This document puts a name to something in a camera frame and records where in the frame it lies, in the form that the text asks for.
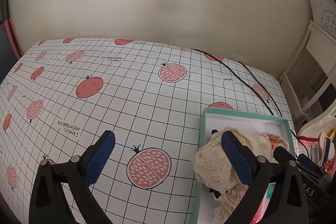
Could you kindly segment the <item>rice cracker snack packet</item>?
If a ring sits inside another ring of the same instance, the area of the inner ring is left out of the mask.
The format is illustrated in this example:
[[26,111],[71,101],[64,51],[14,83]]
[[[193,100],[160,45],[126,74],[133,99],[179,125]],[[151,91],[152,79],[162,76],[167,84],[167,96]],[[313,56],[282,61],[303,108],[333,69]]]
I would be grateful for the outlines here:
[[287,151],[289,150],[288,142],[282,137],[267,132],[262,133],[262,135],[270,141],[272,151],[274,151],[277,147],[283,147]]

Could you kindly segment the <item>bag of cotton swabs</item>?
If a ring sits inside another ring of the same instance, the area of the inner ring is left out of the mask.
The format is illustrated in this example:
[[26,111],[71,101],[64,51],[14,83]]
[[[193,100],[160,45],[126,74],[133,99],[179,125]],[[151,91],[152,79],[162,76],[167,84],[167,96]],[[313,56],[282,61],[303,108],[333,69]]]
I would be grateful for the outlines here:
[[238,204],[248,190],[248,186],[236,184],[216,199],[214,197],[215,209],[212,223],[222,224],[237,208]]

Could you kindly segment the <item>cream lace scrunchie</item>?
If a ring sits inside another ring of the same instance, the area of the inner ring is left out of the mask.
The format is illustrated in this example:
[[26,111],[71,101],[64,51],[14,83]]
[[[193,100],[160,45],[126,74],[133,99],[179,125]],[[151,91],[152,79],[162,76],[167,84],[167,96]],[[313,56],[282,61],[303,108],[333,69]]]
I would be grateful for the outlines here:
[[[246,145],[255,156],[263,155],[270,162],[274,162],[270,141],[262,135],[247,135],[235,128],[227,127],[225,131],[232,131],[243,145]],[[221,146],[222,132],[212,135],[210,141],[198,149],[191,158],[197,180],[207,187],[223,194],[228,190],[247,190],[242,184],[228,157]]]

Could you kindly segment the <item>pink hair roller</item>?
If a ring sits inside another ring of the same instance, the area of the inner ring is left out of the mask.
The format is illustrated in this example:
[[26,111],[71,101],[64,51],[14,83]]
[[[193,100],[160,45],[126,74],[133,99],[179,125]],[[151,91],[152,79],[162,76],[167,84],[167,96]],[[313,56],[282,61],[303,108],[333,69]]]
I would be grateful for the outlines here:
[[258,223],[262,220],[265,211],[269,205],[270,199],[273,195],[274,187],[276,186],[276,183],[270,183],[268,185],[268,188],[266,189],[266,192],[264,194],[264,197],[260,203],[260,206],[255,214],[255,216],[252,218],[251,224]]

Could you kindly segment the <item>crocheted pink white mat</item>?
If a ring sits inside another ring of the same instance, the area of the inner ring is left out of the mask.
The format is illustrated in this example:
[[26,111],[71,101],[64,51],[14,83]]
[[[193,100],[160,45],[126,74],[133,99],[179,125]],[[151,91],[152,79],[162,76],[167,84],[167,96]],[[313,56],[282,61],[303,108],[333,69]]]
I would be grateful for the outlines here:
[[298,136],[298,153],[303,153],[306,155],[309,159],[311,159],[312,156],[312,148],[314,144],[319,145],[319,139],[318,138],[311,138],[307,136]]

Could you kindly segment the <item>smartphone on stand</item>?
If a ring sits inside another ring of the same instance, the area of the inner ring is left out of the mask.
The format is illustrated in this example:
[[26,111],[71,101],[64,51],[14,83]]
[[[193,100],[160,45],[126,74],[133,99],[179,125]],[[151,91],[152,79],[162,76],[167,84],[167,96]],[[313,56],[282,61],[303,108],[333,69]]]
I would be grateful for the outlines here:
[[323,135],[321,165],[324,165],[327,162],[327,159],[329,157],[329,150],[330,150],[330,138],[326,135]]

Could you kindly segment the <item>white cutout headboard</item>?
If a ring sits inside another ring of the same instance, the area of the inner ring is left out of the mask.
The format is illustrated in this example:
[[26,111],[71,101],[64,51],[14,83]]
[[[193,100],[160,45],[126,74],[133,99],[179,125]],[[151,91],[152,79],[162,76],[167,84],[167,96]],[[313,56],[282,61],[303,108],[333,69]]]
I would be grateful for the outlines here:
[[317,118],[309,121],[299,131],[299,136],[318,138],[320,133],[327,134],[335,129],[335,109],[325,111]]

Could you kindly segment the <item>teal shallow cardboard box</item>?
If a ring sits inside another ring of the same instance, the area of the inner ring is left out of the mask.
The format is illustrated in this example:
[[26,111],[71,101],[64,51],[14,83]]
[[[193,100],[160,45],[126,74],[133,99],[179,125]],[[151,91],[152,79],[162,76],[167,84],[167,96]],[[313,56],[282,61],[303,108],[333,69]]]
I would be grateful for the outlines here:
[[[215,107],[205,108],[201,115],[199,149],[210,141],[213,129],[224,133],[227,127],[235,128],[247,135],[262,135],[264,132],[276,134],[288,142],[288,152],[294,154],[293,137],[288,121],[284,118]],[[215,196],[209,192],[209,187],[198,180],[194,185],[195,198],[190,222],[212,223]]]

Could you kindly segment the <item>pomegranate grid tablecloth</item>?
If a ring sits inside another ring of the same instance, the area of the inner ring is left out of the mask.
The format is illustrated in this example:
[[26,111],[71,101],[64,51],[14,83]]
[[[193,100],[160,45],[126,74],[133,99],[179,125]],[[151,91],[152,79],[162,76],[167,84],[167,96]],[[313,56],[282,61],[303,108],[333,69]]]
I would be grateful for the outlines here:
[[1,195],[19,222],[39,162],[67,162],[111,130],[92,194],[113,223],[190,223],[191,157],[213,103],[291,119],[279,82],[221,57],[123,39],[38,42],[1,83]]

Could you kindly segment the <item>white graduation album book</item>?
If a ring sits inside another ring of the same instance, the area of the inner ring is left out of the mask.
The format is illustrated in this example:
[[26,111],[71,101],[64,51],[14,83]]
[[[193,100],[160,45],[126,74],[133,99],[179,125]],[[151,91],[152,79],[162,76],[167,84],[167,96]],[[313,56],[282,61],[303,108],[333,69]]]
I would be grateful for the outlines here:
[[335,39],[335,0],[310,0],[313,21]]

